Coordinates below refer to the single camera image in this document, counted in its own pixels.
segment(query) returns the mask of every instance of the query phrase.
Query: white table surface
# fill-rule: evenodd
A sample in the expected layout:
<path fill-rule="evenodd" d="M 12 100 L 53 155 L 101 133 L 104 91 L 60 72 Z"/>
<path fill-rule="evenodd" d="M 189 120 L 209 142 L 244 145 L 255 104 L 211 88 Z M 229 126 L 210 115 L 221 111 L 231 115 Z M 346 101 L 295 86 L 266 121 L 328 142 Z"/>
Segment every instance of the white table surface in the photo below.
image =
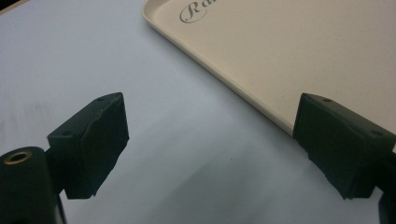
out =
<path fill-rule="evenodd" d="M 29 1 L 0 16 L 0 153 L 47 149 L 93 99 L 125 98 L 131 140 L 70 224 L 378 223 L 280 128 L 151 29 L 143 0 Z"/>

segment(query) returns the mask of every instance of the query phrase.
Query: beige tray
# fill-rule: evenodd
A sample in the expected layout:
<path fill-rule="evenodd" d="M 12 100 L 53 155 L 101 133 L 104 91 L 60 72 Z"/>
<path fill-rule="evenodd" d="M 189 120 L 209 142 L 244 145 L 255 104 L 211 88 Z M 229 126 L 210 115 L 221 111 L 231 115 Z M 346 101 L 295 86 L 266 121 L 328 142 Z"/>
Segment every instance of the beige tray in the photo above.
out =
<path fill-rule="evenodd" d="M 148 0 L 158 32 L 292 134 L 300 95 L 396 133 L 396 3 Z"/>

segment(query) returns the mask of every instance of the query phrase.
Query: screw hole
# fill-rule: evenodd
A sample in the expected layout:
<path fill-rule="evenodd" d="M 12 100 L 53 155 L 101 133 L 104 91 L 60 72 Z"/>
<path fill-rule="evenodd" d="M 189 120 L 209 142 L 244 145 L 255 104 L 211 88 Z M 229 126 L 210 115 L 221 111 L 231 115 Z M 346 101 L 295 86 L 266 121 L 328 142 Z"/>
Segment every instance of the screw hole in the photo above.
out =
<path fill-rule="evenodd" d="M 31 156 L 32 156 L 32 152 L 30 152 L 30 151 L 17 152 L 17 153 L 14 153 L 14 154 L 8 156 L 4 160 L 4 163 L 7 165 L 17 164 L 17 163 L 20 163 L 23 161 L 27 161 Z"/>
<path fill-rule="evenodd" d="M 62 135 L 72 135 L 72 132 L 70 132 L 70 131 L 64 131 L 64 132 L 62 133 Z"/>
<path fill-rule="evenodd" d="M 384 134 L 382 134 L 381 132 L 379 132 L 379 131 L 374 131 L 374 130 L 372 130 L 372 133 L 375 134 L 375 135 L 378 135 L 378 136 L 384 135 Z"/>

